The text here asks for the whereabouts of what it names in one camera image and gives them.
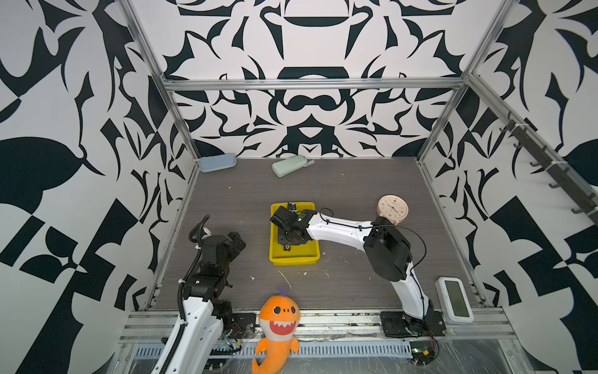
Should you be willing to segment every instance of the shark plush toy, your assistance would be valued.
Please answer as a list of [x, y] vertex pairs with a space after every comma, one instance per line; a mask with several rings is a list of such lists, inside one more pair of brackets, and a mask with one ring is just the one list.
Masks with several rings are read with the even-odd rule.
[[261, 365], [253, 360], [252, 374], [276, 374], [285, 365], [290, 351], [299, 352], [299, 341], [293, 336], [301, 318], [299, 307], [285, 296], [283, 287], [279, 293], [269, 298], [260, 311], [260, 327], [266, 337], [260, 340], [255, 353], [266, 351], [266, 358]]

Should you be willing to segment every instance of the display screen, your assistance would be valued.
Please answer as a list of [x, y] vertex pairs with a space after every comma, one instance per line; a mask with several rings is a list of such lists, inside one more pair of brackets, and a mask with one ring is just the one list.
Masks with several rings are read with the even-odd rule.
[[450, 299], [455, 316], [469, 317], [467, 304], [465, 304], [465, 299], [463, 298], [463, 293], [461, 292], [461, 286], [459, 285], [459, 282], [444, 281], [444, 284], [447, 286], [448, 298]]

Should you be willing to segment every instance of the patterned wallpaper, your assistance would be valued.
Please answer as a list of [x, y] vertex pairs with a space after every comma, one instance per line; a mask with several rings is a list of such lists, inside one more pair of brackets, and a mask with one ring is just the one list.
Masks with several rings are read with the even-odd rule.
[[[499, 0], [132, 0], [166, 78], [458, 77]], [[416, 156], [449, 89], [178, 92], [202, 156]]]
[[102, 373], [193, 161], [113, 0], [0, 14], [1, 371]]
[[202, 156], [416, 156], [450, 89], [177, 92]]
[[[479, 72], [598, 184], [598, 4], [522, 0]], [[461, 249], [536, 370], [597, 370], [598, 227], [468, 91], [426, 166]]]
[[506, 103], [598, 186], [598, 4], [522, 0], [478, 70]]
[[133, 0], [167, 78], [458, 76], [499, 0]]

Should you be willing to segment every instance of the plush toy teeth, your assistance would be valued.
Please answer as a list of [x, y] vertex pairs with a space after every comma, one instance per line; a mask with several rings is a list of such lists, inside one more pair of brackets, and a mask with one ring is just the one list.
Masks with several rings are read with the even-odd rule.
[[294, 324], [294, 322], [279, 322], [279, 321], [274, 321], [275, 325], [279, 325], [279, 326], [288, 326], [290, 324]]

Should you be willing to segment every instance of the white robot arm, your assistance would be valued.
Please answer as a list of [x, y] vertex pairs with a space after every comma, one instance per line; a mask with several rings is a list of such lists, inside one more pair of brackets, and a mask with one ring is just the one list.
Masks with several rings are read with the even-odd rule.
[[424, 325], [433, 308], [413, 271], [409, 241], [386, 218], [349, 221], [312, 210], [300, 214], [279, 207], [271, 218], [279, 228], [278, 243], [299, 245], [309, 240], [346, 244], [366, 253], [375, 273], [390, 281], [403, 313]]
[[[203, 228], [208, 218], [189, 235], [201, 252], [179, 281], [180, 316], [152, 374], [201, 371], [214, 343], [232, 324], [231, 305], [219, 301], [218, 296], [230, 286], [226, 281], [228, 265], [245, 243], [235, 232], [212, 236]], [[386, 218], [349, 221], [311, 210], [297, 214], [280, 207], [270, 221], [279, 228], [278, 243], [287, 247], [324, 240], [365, 252], [375, 273], [390, 281], [401, 299], [406, 336], [418, 336], [428, 329], [434, 308], [413, 271], [409, 241]]]
[[[346, 244], [365, 252], [364, 242], [373, 229], [372, 224], [371, 221], [349, 221], [325, 214], [314, 214], [309, 220], [307, 233], [313, 240]], [[422, 320], [428, 311], [428, 297], [419, 286], [413, 262], [409, 261], [405, 265], [406, 279], [390, 283], [401, 299], [403, 313]]]

